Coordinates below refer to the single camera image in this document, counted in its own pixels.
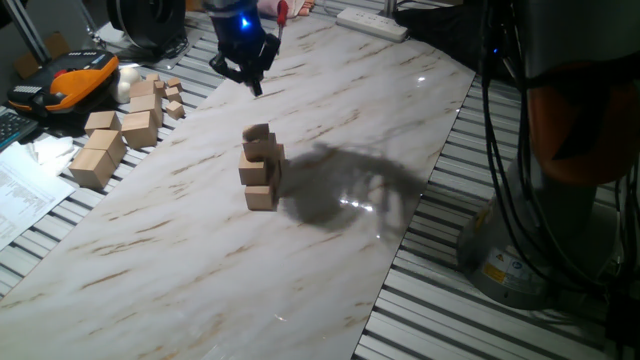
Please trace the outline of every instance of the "slotted metal table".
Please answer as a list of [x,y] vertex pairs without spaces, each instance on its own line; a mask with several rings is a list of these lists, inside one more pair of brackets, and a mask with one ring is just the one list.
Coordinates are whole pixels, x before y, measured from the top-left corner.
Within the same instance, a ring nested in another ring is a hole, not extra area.
[[[421,1],[405,6],[432,8],[446,4]],[[334,22],[345,7],[378,12],[381,0],[330,0],[316,4],[311,17]],[[184,88],[187,113],[224,80],[208,61],[217,53],[217,38],[203,14],[187,15],[187,26],[204,36],[171,70],[137,68],[146,76],[178,77]],[[264,19],[266,30],[276,23]],[[605,358],[605,305],[588,300],[576,314],[521,311],[493,302],[456,271],[456,239],[465,223],[493,196],[485,152],[480,82],[476,78],[458,110],[420,204],[389,270],[354,359],[589,359]],[[491,109],[505,167],[515,158],[520,100],[518,92],[495,84]],[[122,118],[129,105],[113,103],[100,110],[115,110]],[[158,141],[166,139],[181,120],[165,117]],[[87,136],[74,139],[83,146]],[[0,299],[51,251],[153,147],[128,149],[102,191],[79,188],[68,170],[64,181],[76,192],[42,220],[0,251]],[[598,206],[614,206],[611,185],[597,193]]]

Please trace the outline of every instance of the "robotic arm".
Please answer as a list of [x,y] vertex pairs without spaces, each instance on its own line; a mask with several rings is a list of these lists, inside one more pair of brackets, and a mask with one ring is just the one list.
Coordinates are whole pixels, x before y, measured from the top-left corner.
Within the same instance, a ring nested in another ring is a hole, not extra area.
[[[218,35],[219,52],[209,65],[260,96],[260,81],[273,63],[280,40],[262,29],[257,4],[257,0],[205,0],[203,8]],[[230,68],[227,60],[235,63],[237,69]]]

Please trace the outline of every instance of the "orange tool case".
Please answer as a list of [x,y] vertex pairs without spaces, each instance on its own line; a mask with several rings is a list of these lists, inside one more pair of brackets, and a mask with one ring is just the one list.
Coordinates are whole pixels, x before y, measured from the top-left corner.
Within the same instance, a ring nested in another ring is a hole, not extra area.
[[101,50],[61,55],[7,94],[17,110],[49,113],[85,112],[104,99],[116,77],[118,58]]

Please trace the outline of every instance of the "white marble tabletop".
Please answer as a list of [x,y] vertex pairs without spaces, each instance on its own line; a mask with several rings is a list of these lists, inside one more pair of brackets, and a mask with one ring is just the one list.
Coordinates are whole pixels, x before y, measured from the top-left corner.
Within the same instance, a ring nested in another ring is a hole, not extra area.
[[[2,359],[348,359],[470,86],[432,47],[301,19],[0,302]],[[289,167],[250,212],[242,128]]]

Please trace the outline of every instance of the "wooden block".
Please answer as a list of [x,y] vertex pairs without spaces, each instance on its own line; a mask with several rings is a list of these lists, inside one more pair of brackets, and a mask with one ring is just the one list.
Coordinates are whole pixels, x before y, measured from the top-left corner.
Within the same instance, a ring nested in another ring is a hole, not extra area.
[[163,98],[167,97],[167,92],[165,91],[167,85],[164,81],[154,81],[153,84],[156,86],[156,93]]
[[157,91],[153,81],[138,81],[135,84],[131,84],[131,89],[129,89],[129,97],[131,99],[155,94],[157,94]]
[[132,98],[129,112],[137,113],[143,111],[150,111],[156,127],[162,127],[162,99],[159,95],[144,95]]
[[268,185],[267,181],[267,163],[264,161],[251,162],[244,156],[244,151],[240,152],[240,164],[238,165],[240,172],[240,183],[242,185],[257,186]]
[[134,149],[145,146],[156,146],[158,143],[158,127],[151,118],[151,112],[125,115],[122,121],[122,135]]
[[94,131],[84,148],[106,151],[115,167],[118,167],[127,152],[127,147],[122,141],[122,133],[119,130]]
[[167,100],[177,101],[182,104],[182,96],[180,96],[180,91],[177,88],[170,87],[165,92],[167,93]]
[[104,189],[116,167],[106,151],[82,149],[69,165],[69,171],[80,186]]
[[167,110],[169,116],[176,120],[184,116],[184,107],[177,101],[170,102],[169,105],[165,107],[165,110]]
[[101,111],[89,115],[84,131],[91,136],[96,129],[120,130],[120,127],[120,120],[118,120],[115,111]]
[[144,78],[145,81],[160,81],[160,75],[158,74],[149,74]]
[[254,140],[268,140],[269,139],[269,124],[255,124],[249,125],[242,130],[242,140],[254,141]]
[[167,81],[167,86],[169,86],[170,88],[174,87],[176,89],[178,89],[178,91],[182,92],[182,83],[180,82],[180,79],[178,78],[171,78],[169,79],[169,81]]
[[269,133],[267,140],[244,141],[242,148],[249,161],[275,160],[276,134]]
[[247,186],[244,189],[244,197],[249,210],[270,211],[274,208],[271,186]]

